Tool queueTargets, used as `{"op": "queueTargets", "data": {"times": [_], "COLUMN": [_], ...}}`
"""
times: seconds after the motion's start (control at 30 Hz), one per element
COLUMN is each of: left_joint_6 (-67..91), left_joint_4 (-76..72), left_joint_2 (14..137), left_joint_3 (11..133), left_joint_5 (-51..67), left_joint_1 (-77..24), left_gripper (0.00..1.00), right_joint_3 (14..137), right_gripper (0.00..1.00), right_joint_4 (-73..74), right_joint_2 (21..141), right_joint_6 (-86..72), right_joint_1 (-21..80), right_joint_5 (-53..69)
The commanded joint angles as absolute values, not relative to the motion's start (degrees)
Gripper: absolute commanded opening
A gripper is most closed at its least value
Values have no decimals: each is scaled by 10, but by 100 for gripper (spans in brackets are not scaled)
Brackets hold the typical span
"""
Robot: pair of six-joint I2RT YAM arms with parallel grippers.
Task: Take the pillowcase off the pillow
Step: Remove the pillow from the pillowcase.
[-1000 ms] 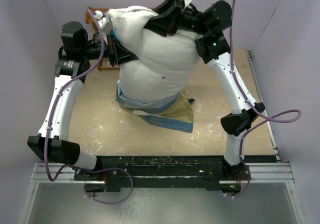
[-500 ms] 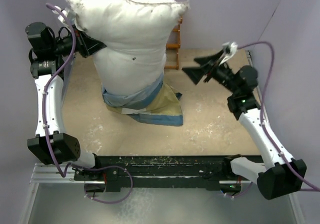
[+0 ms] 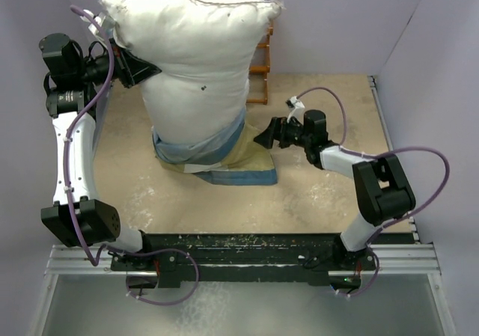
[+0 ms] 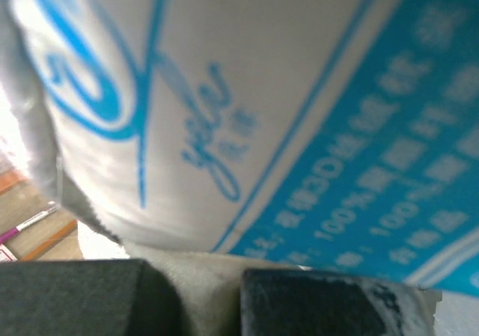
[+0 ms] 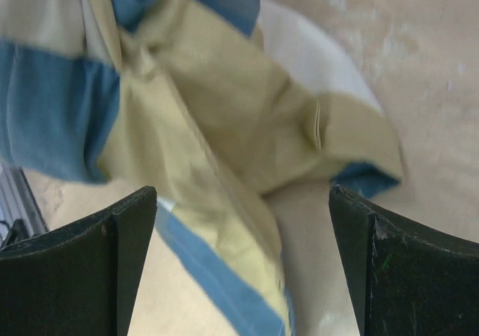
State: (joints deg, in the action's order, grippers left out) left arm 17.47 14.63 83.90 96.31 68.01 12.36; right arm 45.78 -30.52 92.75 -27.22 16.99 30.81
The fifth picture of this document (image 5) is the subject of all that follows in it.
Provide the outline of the patchwork pillowcase blue beige white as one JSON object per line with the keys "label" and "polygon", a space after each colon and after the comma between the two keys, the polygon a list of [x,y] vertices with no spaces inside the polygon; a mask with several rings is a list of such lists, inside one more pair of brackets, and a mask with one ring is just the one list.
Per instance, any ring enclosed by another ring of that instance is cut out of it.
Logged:
{"label": "patchwork pillowcase blue beige white", "polygon": [[159,194],[157,228],[240,335],[292,335],[262,195],[403,178],[384,112],[270,57],[260,0],[1,0],[1,159]]}

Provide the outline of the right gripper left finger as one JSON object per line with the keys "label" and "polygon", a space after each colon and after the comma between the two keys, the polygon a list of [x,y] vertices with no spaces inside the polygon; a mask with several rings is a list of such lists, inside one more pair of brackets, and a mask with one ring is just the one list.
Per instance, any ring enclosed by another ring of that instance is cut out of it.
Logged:
{"label": "right gripper left finger", "polygon": [[127,335],[156,217],[145,186],[1,250],[1,334]]}

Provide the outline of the white pillow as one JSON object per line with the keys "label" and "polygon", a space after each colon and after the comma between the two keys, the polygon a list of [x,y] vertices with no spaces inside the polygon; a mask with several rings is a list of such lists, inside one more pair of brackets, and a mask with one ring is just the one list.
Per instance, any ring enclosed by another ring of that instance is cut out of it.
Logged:
{"label": "white pillow", "polygon": [[345,50],[301,13],[260,0],[258,25],[266,53],[316,94],[349,94],[383,113],[382,106]]}

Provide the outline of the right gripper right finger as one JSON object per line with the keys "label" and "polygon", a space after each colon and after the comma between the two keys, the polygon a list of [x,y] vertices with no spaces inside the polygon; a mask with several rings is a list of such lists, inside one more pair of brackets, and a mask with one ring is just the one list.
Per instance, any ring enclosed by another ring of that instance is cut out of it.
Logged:
{"label": "right gripper right finger", "polygon": [[477,335],[478,244],[341,186],[329,212],[360,335]]}

